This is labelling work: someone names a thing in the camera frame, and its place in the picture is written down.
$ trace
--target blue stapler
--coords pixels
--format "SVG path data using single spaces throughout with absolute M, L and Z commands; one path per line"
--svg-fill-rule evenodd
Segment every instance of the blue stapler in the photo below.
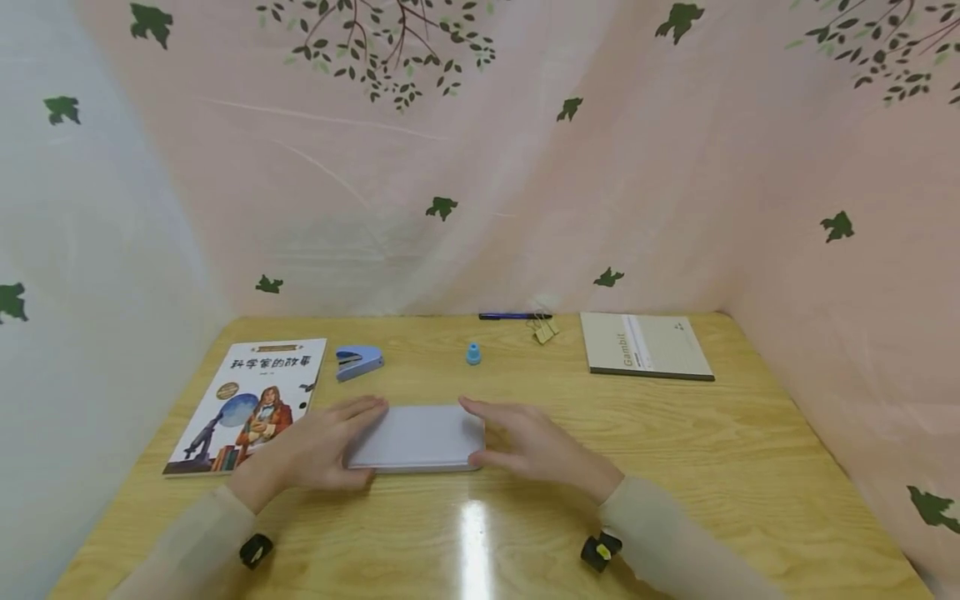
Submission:
M 337 365 L 337 381 L 347 381 L 383 367 L 383 354 L 376 346 L 340 346 Z

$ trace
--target human hand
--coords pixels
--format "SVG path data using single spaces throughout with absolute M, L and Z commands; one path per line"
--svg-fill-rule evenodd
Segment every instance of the human hand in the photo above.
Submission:
M 344 450 L 386 410 L 383 398 L 361 396 L 310 411 L 244 461 L 227 485 L 255 514 L 291 487 L 360 490 L 373 469 L 344 468 Z
M 564 483 L 603 504 L 623 480 L 610 460 L 583 447 L 540 409 L 524 404 L 489 404 L 460 396 L 460 405 L 510 435 L 511 452 L 481 450 L 475 467 L 500 467 L 527 479 Z

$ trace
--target pen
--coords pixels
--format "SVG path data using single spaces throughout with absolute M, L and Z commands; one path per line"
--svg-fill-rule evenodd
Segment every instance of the pen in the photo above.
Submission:
M 480 321 L 500 321 L 501 319 L 553 319 L 545 313 L 480 313 Z

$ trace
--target book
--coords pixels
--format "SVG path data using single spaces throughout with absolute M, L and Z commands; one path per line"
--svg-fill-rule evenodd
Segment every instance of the book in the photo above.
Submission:
M 580 313 L 590 372 L 714 381 L 687 317 Z
M 163 469 L 226 474 L 306 414 L 326 339 L 234 344 Z

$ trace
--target wooden table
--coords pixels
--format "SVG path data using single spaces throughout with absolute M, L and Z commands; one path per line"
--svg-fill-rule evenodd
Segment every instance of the wooden table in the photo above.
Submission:
M 222 478 L 160 471 L 230 344 L 328 338 L 314 408 L 373 393 L 393 404 L 457 395 L 543 407 L 625 471 L 661 484 L 791 597 L 929 598 L 739 327 L 691 318 L 716 382 L 591 375 L 579 319 L 538 346 L 523 322 L 476 317 L 240 319 L 224 329 L 51 597 L 102 598 Z M 477 342 L 483 362 L 464 360 Z M 332 350 L 383 349 L 386 367 L 338 383 Z M 225 594 L 244 598 L 658 597 L 617 561 L 580 561 L 598 524 L 586 501 L 507 473 L 383 475 L 369 494 L 290 491 L 261 516 L 276 543 Z

